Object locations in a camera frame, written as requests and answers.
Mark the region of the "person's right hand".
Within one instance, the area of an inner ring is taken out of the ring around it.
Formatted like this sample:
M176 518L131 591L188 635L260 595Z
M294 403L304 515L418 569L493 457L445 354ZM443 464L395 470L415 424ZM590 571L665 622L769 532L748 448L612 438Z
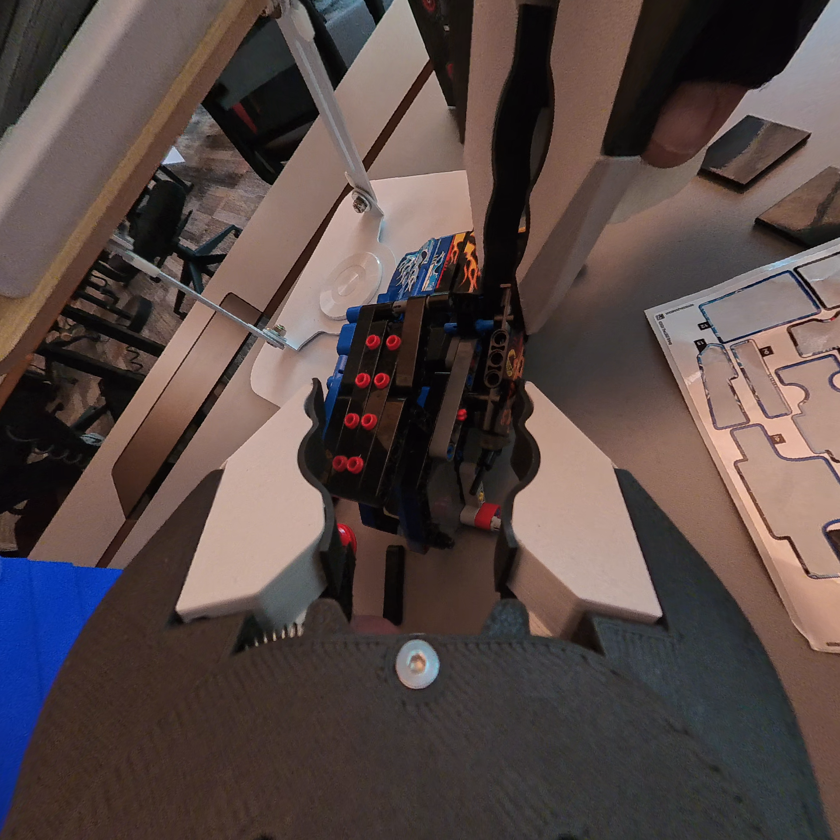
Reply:
M698 154L749 91L713 81L688 81L669 97L642 159L658 168L682 165Z

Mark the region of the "blue storage bin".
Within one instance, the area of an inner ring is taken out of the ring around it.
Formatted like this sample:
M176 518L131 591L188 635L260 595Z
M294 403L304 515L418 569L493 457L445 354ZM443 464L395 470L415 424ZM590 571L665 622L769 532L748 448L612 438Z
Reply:
M1 819L49 689L120 570L1 559Z

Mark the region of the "white book stand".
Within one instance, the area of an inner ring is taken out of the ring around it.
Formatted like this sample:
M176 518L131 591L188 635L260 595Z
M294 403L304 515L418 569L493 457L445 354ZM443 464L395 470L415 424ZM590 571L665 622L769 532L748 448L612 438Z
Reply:
M260 2L97 2L2 141L2 400L61 306L233 55ZM415 175L460 155L408 2L394 2L337 90L365 165L396 152L408 176L374 180L381 241L394 257L471 225L466 174ZM317 119L207 295L246 323L292 338L329 329L322 284L347 256L376 252L355 216L344 165Z

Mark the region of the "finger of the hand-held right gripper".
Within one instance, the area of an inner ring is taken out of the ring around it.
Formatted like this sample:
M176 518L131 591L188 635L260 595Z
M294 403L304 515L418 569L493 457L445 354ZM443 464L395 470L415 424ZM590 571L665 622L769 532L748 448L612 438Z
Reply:
M517 271L528 333L548 320L609 223L675 195L697 172L701 153L665 170L640 154L705 25L705 2L560 2L551 139Z
M523 265L532 188L533 4L475 2L465 127L465 168L482 278L516 279Z

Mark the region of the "black flame sticker brick panel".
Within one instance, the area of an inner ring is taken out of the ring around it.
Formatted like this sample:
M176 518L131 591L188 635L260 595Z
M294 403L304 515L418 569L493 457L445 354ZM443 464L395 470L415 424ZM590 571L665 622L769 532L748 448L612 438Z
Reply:
M500 286L500 309L479 357L473 396L474 425L479 430L479 465L489 468L508 445L518 381L524 367L527 334L515 281Z

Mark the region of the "brick set box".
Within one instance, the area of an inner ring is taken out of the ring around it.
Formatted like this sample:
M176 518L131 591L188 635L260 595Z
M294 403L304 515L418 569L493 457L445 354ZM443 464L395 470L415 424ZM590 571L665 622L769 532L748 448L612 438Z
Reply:
M410 1L449 107L466 116L473 1Z

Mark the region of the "sticker sheet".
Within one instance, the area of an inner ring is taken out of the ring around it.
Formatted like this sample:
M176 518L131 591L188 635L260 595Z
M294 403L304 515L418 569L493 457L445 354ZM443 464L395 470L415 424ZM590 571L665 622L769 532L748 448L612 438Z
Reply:
M839 245L646 310L791 617L839 651Z

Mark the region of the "blue black toy brick truck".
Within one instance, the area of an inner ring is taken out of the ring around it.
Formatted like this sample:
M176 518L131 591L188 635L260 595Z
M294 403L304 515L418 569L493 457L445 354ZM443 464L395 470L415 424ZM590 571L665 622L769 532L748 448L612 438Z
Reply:
M473 386L501 304L481 279L471 231L431 238L377 299L349 308L329 380L327 487L364 525L424 553L461 524L499 528L484 501Z

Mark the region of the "black brick beam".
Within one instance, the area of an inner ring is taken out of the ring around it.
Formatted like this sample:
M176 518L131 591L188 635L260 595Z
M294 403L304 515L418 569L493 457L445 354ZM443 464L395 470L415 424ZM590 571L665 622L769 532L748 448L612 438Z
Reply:
M403 624L406 550L401 544L391 544L385 552L382 616L391 624Z

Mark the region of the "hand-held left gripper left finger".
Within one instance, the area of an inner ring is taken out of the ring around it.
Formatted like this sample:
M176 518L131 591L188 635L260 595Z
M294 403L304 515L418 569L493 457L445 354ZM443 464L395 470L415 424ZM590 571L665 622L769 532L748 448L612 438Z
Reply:
M324 403L304 385L224 462L176 611L184 621L252 612L288 625L341 598L343 546L323 485Z

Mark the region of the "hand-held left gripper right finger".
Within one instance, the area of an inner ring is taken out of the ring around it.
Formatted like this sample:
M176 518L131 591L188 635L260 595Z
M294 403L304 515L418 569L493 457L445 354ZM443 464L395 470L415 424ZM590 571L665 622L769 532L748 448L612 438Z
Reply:
M513 407L496 586L555 637L585 613L652 624L662 616L612 461L530 382Z

